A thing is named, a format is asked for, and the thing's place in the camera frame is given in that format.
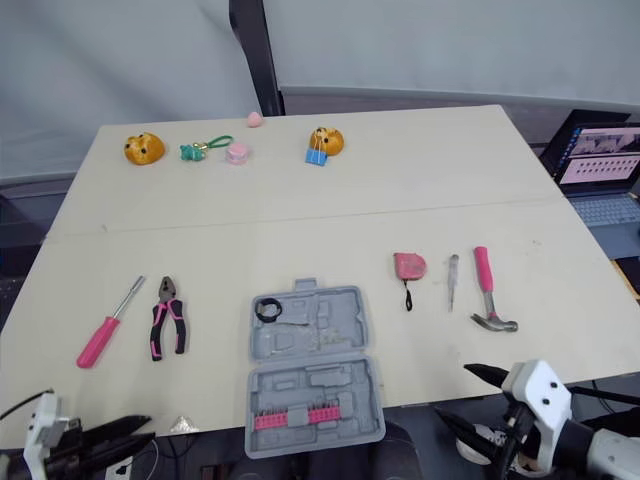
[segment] wooden table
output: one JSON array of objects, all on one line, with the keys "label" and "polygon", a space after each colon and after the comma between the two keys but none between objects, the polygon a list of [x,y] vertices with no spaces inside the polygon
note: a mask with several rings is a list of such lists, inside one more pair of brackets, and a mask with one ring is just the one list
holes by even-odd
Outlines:
[{"label": "wooden table", "polygon": [[[303,155],[310,130],[335,126],[343,153],[323,168]],[[122,140],[149,130],[169,146],[137,168]],[[231,133],[254,154],[242,167],[214,151],[176,158],[180,143]],[[499,313],[517,333],[493,333],[472,249],[486,245]],[[392,253],[428,262],[414,310]],[[453,313],[447,258],[460,255]],[[98,365],[75,366],[92,331],[136,276],[147,282]],[[152,362],[151,308],[163,275],[186,304],[185,355]],[[179,415],[202,430],[245,420],[251,299],[296,278],[358,285],[385,406],[497,390],[465,372],[541,357],[566,382],[640,369],[638,305],[569,203],[499,107],[104,127],[74,182],[0,336],[1,409],[53,387],[87,427],[151,415],[160,435]],[[175,334],[164,328],[169,345]],[[20,446],[29,408],[8,417],[0,445]]]}]

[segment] green keychain charm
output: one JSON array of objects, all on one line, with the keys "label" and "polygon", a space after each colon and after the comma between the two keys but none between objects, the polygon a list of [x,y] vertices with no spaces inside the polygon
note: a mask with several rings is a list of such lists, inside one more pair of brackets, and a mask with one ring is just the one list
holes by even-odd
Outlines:
[{"label": "green keychain charm", "polygon": [[182,160],[192,160],[199,162],[204,160],[207,156],[207,150],[210,148],[226,147],[233,142],[231,135],[222,135],[218,138],[214,138],[210,142],[192,143],[191,145],[180,145],[180,158]]}]

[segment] black tape roll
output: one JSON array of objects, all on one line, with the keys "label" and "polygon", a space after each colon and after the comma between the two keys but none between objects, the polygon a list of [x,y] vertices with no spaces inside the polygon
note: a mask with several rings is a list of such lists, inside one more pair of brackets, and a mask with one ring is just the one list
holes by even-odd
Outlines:
[{"label": "black tape roll", "polygon": [[[274,305],[276,307],[276,313],[274,315],[264,315],[262,313],[264,311],[264,307],[269,305]],[[262,298],[256,302],[255,313],[256,317],[258,317],[261,322],[273,323],[282,313],[282,304],[275,298]]]}]

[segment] white wall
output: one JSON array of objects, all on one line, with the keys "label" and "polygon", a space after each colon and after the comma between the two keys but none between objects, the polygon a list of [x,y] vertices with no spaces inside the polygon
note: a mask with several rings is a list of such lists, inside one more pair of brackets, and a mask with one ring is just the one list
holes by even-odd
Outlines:
[{"label": "white wall", "polygon": [[104,124],[258,109],[228,5],[0,2],[0,183],[75,171]]},{"label": "white wall", "polygon": [[638,0],[265,0],[287,87],[640,105]]}]

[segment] orange bear figurine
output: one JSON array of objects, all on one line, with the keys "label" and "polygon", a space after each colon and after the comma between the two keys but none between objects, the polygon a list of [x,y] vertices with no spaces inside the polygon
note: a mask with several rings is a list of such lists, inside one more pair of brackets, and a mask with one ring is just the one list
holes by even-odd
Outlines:
[{"label": "orange bear figurine", "polygon": [[149,165],[164,155],[164,143],[153,133],[145,132],[127,139],[124,154],[131,163]]},{"label": "orange bear figurine", "polygon": [[344,147],[344,138],[335,128],[318,127],[311,134],[309,147],[327,155],[337,155]]}]

